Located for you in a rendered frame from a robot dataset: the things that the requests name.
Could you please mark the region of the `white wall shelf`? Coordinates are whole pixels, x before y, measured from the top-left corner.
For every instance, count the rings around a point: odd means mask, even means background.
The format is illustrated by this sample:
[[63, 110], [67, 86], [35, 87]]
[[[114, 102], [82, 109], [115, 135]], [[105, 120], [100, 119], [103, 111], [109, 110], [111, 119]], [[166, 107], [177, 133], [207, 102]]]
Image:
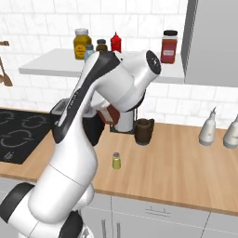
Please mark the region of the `white wall shelf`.
[[[56, 48], [19, 67], [21, 74], [78, 77], [84, 67], [82, 59], [76, 59], [72, 49]], [[184, 71], [180, 54], [173, 64], [162, 64], [161, 74], [155, 83], [183, 84]]]

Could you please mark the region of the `hanging wooden utensil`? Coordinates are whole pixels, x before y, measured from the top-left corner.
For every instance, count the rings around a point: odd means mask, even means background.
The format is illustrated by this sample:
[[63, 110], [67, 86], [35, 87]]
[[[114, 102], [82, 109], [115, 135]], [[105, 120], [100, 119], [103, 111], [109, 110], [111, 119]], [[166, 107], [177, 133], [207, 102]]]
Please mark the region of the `hanging wooden utensil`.
[[[8, 41], [0, 41], [0, 46], [8, 46], [9, 42]], [[0, 75], [0, 83], [4, 83], [5, 86], [13, 86], [9, 76], [6, 74], [3, 62], [0, 58], [0, 67], [2, 69], [3, 74]]]

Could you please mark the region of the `small yellow shaker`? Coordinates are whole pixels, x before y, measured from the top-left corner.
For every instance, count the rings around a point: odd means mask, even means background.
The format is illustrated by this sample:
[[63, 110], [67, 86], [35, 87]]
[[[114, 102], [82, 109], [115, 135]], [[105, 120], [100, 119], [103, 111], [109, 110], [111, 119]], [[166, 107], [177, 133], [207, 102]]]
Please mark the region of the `small yellow shaker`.
[[120, 153], [115, 152], [112, 156], [112, 168], [113, 169], [120, 169], [121, 168], [121, 159]]

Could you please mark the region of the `brown mug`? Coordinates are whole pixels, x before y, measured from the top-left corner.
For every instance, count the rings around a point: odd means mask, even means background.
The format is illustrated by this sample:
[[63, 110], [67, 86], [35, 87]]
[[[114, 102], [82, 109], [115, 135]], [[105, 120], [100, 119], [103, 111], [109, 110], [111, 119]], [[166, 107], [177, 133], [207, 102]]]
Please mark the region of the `brown mug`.
[[153, 119], [138, 119], [135, 127], [134, 138], [139, 145], [148, 145], [152, 138], [154, 128]]

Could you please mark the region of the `small blue-grey shaker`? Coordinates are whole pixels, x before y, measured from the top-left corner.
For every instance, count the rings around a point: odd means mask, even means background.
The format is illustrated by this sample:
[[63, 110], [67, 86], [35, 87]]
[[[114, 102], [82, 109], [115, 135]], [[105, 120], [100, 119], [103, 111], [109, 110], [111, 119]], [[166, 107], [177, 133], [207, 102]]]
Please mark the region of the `small blue-grey shaker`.
[[87, 59], [94, 53], [94, 46], [93, 45], [86, 45], [86, 52], [84, 54], [84, 61], [87, 61]]

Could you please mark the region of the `grey wall cabinet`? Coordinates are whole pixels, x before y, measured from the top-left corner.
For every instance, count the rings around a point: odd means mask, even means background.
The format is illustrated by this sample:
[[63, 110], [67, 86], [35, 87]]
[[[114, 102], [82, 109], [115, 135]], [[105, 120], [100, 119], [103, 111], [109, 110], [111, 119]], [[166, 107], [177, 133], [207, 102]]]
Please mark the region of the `grey wall cabinet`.
[[238, 0], [188, 0], [180, 56], [187, 85], [238, 87]]

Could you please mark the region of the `dark brown bottle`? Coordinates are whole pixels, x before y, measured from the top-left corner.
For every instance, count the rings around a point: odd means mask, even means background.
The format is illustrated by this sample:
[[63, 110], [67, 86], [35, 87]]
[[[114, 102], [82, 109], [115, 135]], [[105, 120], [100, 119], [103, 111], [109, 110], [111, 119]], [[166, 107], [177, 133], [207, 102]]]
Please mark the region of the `dark brown bottle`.
[[106, 40], [105, 39], [98, 39], [97, 40], [96, 50], [101, 51], [101, 52], [107, 52], [108, 51], [108, 47], [106, 45]]

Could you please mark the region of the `red squeeze bottle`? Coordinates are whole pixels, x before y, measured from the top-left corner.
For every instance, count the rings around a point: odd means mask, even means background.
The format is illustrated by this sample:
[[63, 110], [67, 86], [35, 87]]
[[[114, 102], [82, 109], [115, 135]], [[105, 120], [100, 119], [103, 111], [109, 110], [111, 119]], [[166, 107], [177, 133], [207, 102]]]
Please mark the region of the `red squeeze bottle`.
[[121, 52], [121, 42], [122, 39], [118, 36], [117, 33], [111, 38], [111, 49], [112, 51]]

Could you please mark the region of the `yellow jar with white lid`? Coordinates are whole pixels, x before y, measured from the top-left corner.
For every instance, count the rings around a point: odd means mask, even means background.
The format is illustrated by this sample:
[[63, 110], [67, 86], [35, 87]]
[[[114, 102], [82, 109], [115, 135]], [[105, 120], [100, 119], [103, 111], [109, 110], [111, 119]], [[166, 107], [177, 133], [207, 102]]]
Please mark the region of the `yellow jar with white lid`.
[[86, 45], [91, 45], [92, 40], [88, 35], [88, 29], [80, 28], [75, 30], [73, 40], [74, 55], [77, 60], [82, 60], [86, 52]]

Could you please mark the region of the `red jar with black lid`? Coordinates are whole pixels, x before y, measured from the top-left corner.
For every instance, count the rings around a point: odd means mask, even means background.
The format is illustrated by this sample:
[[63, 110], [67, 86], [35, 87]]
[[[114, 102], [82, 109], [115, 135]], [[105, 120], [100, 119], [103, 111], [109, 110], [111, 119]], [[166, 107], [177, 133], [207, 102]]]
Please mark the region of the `red jar with black lid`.
[[161, 62], [173, 64], [175, 62], [178, 43], [178, 32], [165, 30], [162, 38]]

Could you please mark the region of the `black hob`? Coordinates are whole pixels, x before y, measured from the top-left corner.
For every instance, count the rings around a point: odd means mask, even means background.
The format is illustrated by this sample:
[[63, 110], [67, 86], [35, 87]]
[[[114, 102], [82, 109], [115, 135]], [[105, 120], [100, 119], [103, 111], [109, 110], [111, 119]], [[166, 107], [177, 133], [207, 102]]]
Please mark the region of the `black hob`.
[[49, 113], [0, 109], [0, 162], [22, 165], [55, 120]]

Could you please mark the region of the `grey cupboard door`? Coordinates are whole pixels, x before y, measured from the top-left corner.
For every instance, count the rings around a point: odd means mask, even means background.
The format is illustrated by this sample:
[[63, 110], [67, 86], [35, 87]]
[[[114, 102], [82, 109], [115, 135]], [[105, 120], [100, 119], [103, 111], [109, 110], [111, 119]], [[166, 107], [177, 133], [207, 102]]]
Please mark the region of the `grey cupboard door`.
[[112, 213], [112, 221], [114, 238], [116, 222], [121, 223], [121, 238], [201, 238], [203, 233], [203, 228], [116, 212]]
[[83, 220], [87, 227], [93, 232], [94, 238], [102, 237], [101, 220], [106, 220], [107, 238], [112, 238], [112, 213], [110, 211], [84, 207], [81, 210]]

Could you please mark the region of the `grey and black toaster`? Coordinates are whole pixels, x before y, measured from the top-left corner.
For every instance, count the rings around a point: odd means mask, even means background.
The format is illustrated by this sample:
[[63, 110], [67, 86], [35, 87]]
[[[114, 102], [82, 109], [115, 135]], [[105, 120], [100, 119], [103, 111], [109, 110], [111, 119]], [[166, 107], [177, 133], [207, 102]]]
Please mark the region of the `grey and black toaster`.
[[[64, 108], [67, 105], [68, 98], [61, 99], [50, 111], [50, 123], [52, 125], [58, 121], [63, 113]], [[93, 146], [96, 146], [99, 142], [100, 135], [104, 130], [105, 124], [100, 119], [96, 110], [90, 109], [83, 116], [83, 127], [86, 132], [86, 136]]]

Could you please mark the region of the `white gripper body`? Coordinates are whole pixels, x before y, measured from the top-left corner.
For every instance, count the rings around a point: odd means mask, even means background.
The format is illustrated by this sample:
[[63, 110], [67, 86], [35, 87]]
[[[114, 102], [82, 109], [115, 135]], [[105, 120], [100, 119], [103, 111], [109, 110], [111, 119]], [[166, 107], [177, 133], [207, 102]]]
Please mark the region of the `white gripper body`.
[[95, 92], [93, 94], [90, 106], [97, 111], [103, 110], [110, 105], [110, 102], [101, 96], [100, 93]]

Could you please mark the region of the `grey drawer front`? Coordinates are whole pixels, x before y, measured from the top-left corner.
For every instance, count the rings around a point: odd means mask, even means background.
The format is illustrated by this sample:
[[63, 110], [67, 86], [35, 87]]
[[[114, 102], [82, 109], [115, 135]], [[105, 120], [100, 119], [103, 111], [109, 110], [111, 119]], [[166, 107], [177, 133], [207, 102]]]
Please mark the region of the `grey drawer front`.
[[211, 213], [202, 238], [238, 238], [238, 217]]
[[[170, 217], [162, 217], [145, 212], [146, 208], [153, 207], [154, 209], [165, 209], [171, 213]], [[173, 223], [190, 225], [193, 227], [203, 228], [209, 213], [205, 211], [184, 208], [172, 205], [163, 205], [146, 201], [128, 199], [123, 197], [112, 197], [112, 210], [122, 214], [135, 215], [143, 218], [153, 218], [165, 220]]]

